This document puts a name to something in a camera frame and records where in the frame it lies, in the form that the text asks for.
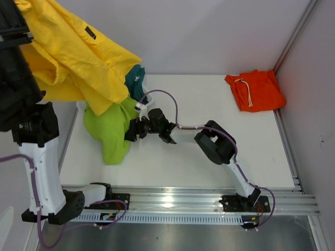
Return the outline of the lime green shorts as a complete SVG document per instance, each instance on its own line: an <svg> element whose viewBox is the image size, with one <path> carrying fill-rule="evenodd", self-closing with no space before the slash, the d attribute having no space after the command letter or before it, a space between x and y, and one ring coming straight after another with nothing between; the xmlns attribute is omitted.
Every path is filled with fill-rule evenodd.
<svg viewBox="0 0 335 251"><path fill-rule="evenodd" d="M123 162L130 148L125 134L130 121L138 117L135 111L137 101L127 97L120 104L113 104L100 116L94 115L89 106L86 107L83 122L89 135L99 141L105 165L117 165Z"/></svg>

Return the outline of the yellow shorts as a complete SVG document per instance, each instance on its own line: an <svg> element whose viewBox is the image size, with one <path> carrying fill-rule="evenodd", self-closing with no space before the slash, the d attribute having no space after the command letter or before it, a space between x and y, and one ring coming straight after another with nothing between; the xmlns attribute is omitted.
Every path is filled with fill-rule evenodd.
<svg viewBox="0 0 335 251"><path fill-rule="evenodd" d="M86 101L95 115L129 95L141 59L56 1L16 1L33 41L21 50L49 101Z"/></svg>

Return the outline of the orange shorts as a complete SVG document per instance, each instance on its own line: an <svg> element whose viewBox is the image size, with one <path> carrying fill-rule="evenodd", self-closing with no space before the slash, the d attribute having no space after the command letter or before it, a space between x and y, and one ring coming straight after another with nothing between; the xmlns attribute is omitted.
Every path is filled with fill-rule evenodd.
<svg viewBox="0 0 335 251"><path fill-rule="evenodd" d="M270 111L286 105L273 70L227 75L225 81L240 111Z"/></svg>

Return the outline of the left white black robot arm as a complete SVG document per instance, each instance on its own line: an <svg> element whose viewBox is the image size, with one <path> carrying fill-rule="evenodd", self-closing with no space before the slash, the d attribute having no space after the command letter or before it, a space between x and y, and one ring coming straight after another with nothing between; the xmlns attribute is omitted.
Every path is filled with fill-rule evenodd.
<svg viewBox="0 0 335 251"><path fill-rule="evenodd" d="M25 160L30 207L22 214L25 222L62 225L84 208L113 205L109 184L92 183L80 190L63 189L57 157L59 127L52 103L42 104L40 90L20 46L32 35L13 1L1 1L1 131L11 132Z"/></svg>

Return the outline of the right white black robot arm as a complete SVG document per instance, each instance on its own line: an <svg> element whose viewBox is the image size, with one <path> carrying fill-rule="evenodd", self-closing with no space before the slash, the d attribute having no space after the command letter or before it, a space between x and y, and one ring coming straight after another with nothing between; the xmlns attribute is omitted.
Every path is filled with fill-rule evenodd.
<svg viewBox="0 0 335 251"><path fill-rule="evenodd" d="M200 126L182 126L168 121L162 110L155 108L147 116L130 121L125 140L135 142L147 134L157 134L167 144L197 144L211 162L226 167L240 207L251 211L258 205L261 191L248 180L240 167L235 139L215 121L209 120Z"/></svg>

